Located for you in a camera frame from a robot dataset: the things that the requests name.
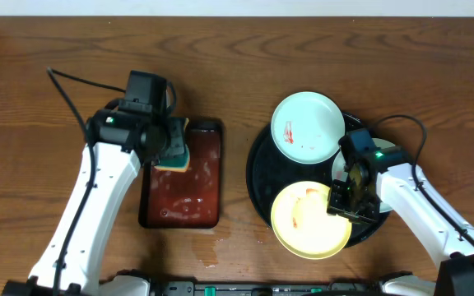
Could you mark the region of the green orange sponge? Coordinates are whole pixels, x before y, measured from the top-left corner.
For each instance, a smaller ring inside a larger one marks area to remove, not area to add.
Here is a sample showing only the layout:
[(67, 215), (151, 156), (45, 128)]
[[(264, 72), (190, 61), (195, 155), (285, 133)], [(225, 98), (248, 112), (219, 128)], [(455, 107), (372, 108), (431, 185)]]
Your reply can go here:
[(185, 141), (188, 118), (169, 118), (170, 145), (154, 167), (160, 171), (184, 173), (190, 162), (190, 152)]

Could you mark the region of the yellow plate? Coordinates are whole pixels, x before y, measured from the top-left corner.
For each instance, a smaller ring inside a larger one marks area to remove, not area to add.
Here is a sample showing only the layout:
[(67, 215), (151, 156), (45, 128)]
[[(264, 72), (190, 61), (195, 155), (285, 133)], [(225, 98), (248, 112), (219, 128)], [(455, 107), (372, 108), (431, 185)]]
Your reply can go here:
[(350, 239), (352, 223), (327, 213), (330, 187), (312, 181), (292, 183), (276, 196), (271, 224), (288, 251), (309, 260), (340, 252)]

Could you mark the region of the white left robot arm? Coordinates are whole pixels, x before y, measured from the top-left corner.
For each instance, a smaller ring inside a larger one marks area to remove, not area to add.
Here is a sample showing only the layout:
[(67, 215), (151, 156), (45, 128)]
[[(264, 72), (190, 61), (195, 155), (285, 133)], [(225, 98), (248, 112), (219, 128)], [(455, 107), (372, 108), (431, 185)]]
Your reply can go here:
[(183, 158), (187, 118), (101, 109), (86, 123), (76, 184), (58, 227), (24, 282), (4, 295), (148, 295), (151, 282), (127, 271), (100, 283), (100, 268), (123, 199), (145, 163)]

